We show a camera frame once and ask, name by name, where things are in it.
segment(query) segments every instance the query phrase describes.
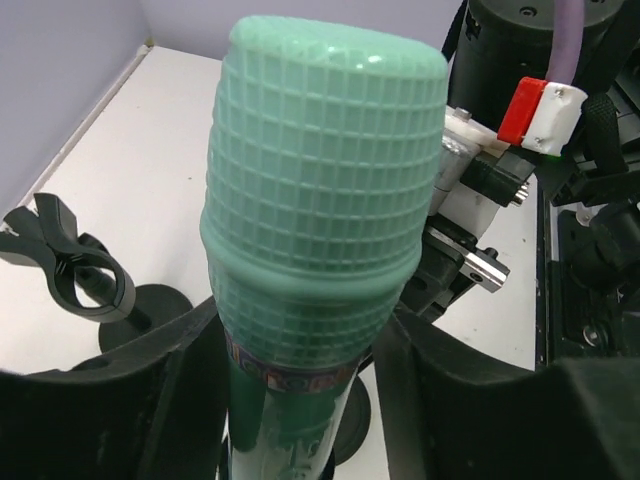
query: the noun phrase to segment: black mount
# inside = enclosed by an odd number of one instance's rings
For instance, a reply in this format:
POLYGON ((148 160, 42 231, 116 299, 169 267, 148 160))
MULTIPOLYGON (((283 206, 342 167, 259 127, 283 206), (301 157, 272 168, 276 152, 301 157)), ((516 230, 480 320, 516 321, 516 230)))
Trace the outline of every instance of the black mount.
POLYGON ((0 258, 40 267, 49 293, 60 307, 101 324, 102 352, 135 340, 193 308, 172 287, 136 288, 102 242, 87 233, 78 235, 75 215, 57 196, 36 193, 34 200, 37 213, 19 207, 4 218, 11 230, 0 233, 0 258), (81 303, 76 285, 97 306, 81 303))

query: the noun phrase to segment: black strap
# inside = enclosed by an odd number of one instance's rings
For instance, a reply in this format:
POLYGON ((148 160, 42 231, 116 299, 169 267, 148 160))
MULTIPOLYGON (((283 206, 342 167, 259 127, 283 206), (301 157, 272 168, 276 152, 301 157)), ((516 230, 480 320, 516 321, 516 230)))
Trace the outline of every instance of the black strap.
POLYGON ((640 0, 626 0, 575 85, 589 96, 608 91, 639 39, 640 0))
POLYGON ((453 23, 451 23, 451 27, 449 28, 449 33, 447 33, 447 38, 444 40, 444 45, 442 46, 442 54, 447 59, 447 62, 450 62, 453 58, 453 54, 456 53, 458 49, 458 40, 460 39, 460 33, 462 32, 462 25, 464 23, 464 15, 467 13, 467 4, 468 0, 463 0, 462 5, 458 9, 456 16, 453 18, 453 23))
POLYGON ((606 93, 590 96, 582 105, 587 152, 605 175, 625 173, 629 166, 620 148, 617 110, 606 93))

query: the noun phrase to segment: screw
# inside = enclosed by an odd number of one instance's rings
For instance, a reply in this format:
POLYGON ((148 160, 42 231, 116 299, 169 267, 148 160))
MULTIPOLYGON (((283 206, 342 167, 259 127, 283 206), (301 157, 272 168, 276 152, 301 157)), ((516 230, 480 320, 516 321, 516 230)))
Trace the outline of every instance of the screw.
POLYGON ((587 325, 586 327, 584 327, 584 329, 582 330, 582 336, 584 337, 585 342, 587 342, 592 347, 599 347, 602 345, 600 334, 591 325, 587 325))

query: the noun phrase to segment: microphone label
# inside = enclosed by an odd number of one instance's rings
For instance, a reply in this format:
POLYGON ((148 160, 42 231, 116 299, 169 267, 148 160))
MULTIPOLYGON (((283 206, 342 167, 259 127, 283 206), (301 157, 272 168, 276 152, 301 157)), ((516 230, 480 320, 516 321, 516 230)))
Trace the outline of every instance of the microphone label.
POLYGON ((265 382, 269 389, 279 392, 320 393, 330 390, 351 381, 362 361, 362 357, 357 357, 346 365, 316 370, 271 365, 234 343, 228 333, 225 335, 231 360, 244 372, 265 382))

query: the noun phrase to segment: black cable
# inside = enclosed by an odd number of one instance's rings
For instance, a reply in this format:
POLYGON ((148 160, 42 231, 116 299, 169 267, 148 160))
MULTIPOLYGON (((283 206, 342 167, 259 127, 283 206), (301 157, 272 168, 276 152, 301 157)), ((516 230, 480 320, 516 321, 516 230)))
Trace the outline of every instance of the black cable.
POLYGON ((456 53, 456 50, 458 49, 458 40, 460 39, 460 33, 462 32, 462 25, 464 24, 464 16, 467 13, 468 3, 468 0, 463 0, 456 16, 453 17, 453 23, 451 24, 451 27, 449 27, 447 38, 444 40, 442 54, 447 59, 447 62, 451 61, 454 53, 456 53))

